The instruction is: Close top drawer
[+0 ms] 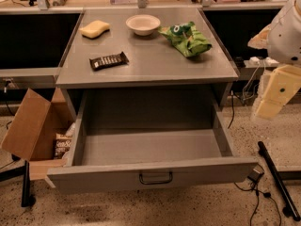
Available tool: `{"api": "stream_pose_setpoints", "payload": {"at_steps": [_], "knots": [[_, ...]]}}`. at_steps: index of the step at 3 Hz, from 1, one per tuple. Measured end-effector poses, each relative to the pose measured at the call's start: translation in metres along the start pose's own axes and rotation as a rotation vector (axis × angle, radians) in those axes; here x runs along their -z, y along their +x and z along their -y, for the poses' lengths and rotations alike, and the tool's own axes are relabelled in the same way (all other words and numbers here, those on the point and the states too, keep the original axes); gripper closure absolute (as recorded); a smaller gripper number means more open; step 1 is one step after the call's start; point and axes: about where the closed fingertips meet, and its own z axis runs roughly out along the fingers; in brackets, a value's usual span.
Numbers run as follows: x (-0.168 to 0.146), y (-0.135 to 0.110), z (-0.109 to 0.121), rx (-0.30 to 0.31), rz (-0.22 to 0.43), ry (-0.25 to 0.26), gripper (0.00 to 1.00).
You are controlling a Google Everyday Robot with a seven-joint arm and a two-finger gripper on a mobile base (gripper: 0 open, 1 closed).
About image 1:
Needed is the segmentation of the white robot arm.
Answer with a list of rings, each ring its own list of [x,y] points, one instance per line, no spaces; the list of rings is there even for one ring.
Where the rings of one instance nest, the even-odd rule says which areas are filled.
[[[279,66],[260,82],[254,114],[271,120],[301,89],[301,0],[288,0],[273,21],[247,44],[266,49]]]

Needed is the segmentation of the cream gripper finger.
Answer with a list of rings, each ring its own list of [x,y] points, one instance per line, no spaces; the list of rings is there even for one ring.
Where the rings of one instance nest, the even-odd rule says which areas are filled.
[[[255,109],[255,116],[273,119],[300,89],[300,67],[284,65],[274,69]]]
[[[254,49],[266,49],[267,37],[270,32],[270,25],[263,28],[257,35],[250,39],[247,46]]]

